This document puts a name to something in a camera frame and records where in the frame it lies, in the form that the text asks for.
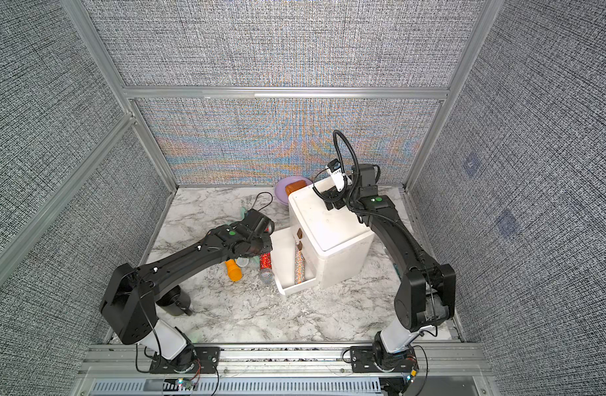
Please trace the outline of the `white bottom drawer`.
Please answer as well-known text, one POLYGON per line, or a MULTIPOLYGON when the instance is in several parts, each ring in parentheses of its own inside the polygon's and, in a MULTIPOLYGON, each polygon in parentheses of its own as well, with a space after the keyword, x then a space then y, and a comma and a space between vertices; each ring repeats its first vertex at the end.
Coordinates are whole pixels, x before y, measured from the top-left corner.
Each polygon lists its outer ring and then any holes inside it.
POLYGON ((295 266, 298 251, 290 228, 280 229, 271 235, 273 250, 270 252, 274 281, 281 295, 293 295, 319 284, 316 269, 305 262, 305 279, 296 284, 295 266))

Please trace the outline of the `white plastic drawer cabinet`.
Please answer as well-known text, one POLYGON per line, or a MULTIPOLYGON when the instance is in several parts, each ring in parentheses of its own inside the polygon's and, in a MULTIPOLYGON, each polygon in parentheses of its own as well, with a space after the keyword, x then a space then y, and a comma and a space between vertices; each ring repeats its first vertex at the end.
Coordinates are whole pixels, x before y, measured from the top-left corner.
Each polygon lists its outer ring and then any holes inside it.
POLYGON ((303 255, 316 269, 321 290, 358 275, 374 239, 374 232, 349 209, 328 211, 313 191, 332 187, 334 182, 326 178, 288 196, 291 233, 295 244, 302 242, 303 255), (296 236, 298 229, 302 239, 296 236))

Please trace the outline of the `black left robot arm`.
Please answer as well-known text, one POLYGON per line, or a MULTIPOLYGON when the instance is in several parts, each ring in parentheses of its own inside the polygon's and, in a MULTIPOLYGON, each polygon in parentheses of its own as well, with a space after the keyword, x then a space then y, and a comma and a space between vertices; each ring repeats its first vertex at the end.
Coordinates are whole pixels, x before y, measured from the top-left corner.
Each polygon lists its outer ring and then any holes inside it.
POLYGON ((157 353, 158 365, 189 371, 197 362, 192 343, 160 319, 156 309, 189 314, 191 300, 180 288, 182 282, 222 262, 271 252, 273 231, 268 216, 249 210, 243 219, 209 230, 170 256, 139 267, 121 264, 112 273, 99 311, 123 344, 150 348, 157 353))

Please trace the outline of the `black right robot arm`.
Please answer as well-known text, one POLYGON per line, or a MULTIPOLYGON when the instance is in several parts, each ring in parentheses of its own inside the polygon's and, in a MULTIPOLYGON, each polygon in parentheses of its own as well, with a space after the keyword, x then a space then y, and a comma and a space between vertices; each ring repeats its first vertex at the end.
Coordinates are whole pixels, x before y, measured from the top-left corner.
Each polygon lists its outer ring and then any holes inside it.
POLYGON ((449 264, 439 264, 421 247, 394 202, 379 193, 378 166, 354 165, 352 170, 348 175, 338 160, 331 161, 326 173, 334 186, 320 196, 328 210, 346 208, 359 223, 369 227, 400 272, 395 319, 376 334, 372 344, 376 365, 391 371, 400 362, 415 359, 411 343, 416 338, 425 333, 437 336, 438 326, 454 315, 456 272, 449 264))

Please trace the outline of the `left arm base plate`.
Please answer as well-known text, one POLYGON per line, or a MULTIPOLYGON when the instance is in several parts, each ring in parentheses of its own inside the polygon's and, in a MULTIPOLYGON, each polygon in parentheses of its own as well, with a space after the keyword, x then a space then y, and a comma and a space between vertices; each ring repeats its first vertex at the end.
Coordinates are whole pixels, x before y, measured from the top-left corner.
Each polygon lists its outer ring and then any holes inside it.
POLYGON ((189 346, 171 361, 152 361, 148 371, 153 374, 215 374, 220 352, 218 346, 189 346))

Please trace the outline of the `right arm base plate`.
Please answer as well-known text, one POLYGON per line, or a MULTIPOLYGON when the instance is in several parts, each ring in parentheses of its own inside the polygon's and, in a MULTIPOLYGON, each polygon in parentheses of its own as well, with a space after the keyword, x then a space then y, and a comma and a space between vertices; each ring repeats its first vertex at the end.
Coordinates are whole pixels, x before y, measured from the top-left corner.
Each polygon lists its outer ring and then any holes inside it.
POLYGON ((381 345, 352 346, 347 363, 354 373, 410 373, 420 369, 415 350, 389 353, 381 345))

